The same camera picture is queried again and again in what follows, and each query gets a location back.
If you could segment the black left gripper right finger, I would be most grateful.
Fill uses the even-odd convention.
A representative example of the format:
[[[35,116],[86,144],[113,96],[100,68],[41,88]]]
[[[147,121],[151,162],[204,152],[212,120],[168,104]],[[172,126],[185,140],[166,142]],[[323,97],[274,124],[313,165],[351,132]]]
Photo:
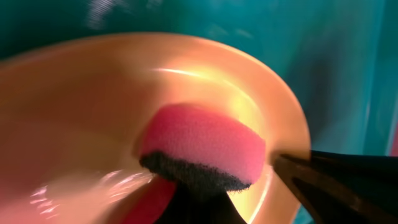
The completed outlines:
[[[315,223],[397,224],[396,157],[312,151],[272,166]]]

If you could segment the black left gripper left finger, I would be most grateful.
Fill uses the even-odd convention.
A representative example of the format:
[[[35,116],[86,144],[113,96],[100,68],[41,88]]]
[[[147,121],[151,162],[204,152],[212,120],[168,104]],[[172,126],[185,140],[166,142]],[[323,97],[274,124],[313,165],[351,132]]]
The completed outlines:
[[[182,184],[155,224],[246,224],[226,192],[198,199]]]

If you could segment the green orange sponge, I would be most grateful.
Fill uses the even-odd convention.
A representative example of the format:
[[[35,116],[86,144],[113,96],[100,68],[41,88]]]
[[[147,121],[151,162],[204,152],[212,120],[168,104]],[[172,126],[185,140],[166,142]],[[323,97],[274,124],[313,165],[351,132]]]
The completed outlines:
[[[180,184],[200,200],[249,188],[261,176],[265,147],[256,132],[228,116],[188,104],[162,107],[139,148],[139,163],[155,180],[124,223],[155,223]]]

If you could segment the yellow plate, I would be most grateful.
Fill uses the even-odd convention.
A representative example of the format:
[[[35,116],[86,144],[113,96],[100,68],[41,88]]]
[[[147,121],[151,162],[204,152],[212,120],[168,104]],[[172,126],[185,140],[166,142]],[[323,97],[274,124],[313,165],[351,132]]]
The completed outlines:
[[[298,200],[270,165],[308,158],[303,110],[286,83],[244,52],[177,34],[118,34],[1,61],[1,222],[118,223],[151,176],[137,160],[163,105],[197,103],[266,141],[261,178],[230,198],[248,223],[291,223]]]

